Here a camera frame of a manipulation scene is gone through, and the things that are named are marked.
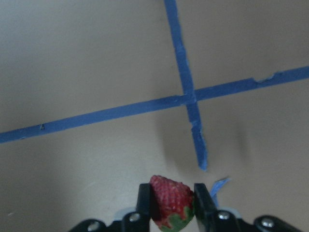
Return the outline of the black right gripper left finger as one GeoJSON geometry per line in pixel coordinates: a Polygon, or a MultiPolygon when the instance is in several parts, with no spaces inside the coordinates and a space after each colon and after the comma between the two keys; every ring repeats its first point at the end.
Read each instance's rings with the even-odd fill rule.
{"type": "Polygon", "coordinates": [[[151,190],[150,184],[140,184],[135,210],[122,219],[123,232],[150,231],[151,190]]]}

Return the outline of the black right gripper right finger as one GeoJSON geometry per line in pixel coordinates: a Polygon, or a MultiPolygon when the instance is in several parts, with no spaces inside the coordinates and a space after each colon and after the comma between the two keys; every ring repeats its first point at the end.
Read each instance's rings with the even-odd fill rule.
{"type": "Polygon", "coordinates": [[[229,211],[218,209],[205,184],[194,184],[194,208],[201,232],[238,232],[237,218],[229,211]]]}

